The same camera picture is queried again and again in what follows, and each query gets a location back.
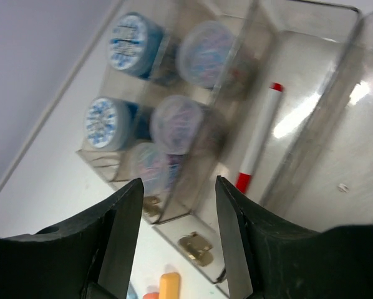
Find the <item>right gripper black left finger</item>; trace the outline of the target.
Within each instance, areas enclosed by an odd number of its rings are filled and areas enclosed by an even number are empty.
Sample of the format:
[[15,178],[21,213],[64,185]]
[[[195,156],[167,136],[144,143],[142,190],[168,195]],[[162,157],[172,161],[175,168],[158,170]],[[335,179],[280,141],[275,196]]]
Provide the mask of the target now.
[[125,298],[142,206],[134,179],[36,234],[0,238],[0,298]]

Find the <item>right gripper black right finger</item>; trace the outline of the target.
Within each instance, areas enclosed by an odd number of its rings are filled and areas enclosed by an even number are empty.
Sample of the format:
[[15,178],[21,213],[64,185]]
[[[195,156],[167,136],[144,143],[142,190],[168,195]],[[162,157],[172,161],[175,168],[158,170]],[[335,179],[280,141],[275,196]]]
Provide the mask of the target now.
[[373,225],[316,232],[217,177],[216,210],[231,298],[373,298]]

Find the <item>red capped white marker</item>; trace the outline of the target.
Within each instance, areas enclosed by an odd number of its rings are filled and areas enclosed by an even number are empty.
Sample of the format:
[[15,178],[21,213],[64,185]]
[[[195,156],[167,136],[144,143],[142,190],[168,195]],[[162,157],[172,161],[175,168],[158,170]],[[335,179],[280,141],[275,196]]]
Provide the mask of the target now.
[[263,106],[258,114],[235,184],[237,190],[243,194],[245,194],[249,188],[255,167],[259,160],[261,149],[266,141],[271,124],[283,96],[283,91],[283,85],[273,82],[264,98]]

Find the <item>blue lidded jar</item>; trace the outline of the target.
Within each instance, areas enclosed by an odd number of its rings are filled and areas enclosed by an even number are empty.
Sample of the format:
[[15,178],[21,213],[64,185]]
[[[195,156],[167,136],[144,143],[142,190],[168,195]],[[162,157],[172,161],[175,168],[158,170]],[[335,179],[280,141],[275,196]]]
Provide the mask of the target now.
[[85,114],[84,137],[96,150],[117,151],[126,147],[139,105],[109,97],[94,99]]
[[108,63],[115,70],[147,80],[164,36],[161,26],[137,12],[119,17],[110,32]]

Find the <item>clear purple clip jar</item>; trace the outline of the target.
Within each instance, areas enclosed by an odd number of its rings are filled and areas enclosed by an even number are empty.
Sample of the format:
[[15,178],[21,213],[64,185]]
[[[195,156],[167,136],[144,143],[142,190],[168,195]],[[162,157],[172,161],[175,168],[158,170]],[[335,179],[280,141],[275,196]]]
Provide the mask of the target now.
[[166,154],[184,155],[188,153],[204,116],[202,104],[184,95],[170,95],[152,113],[152,140]]

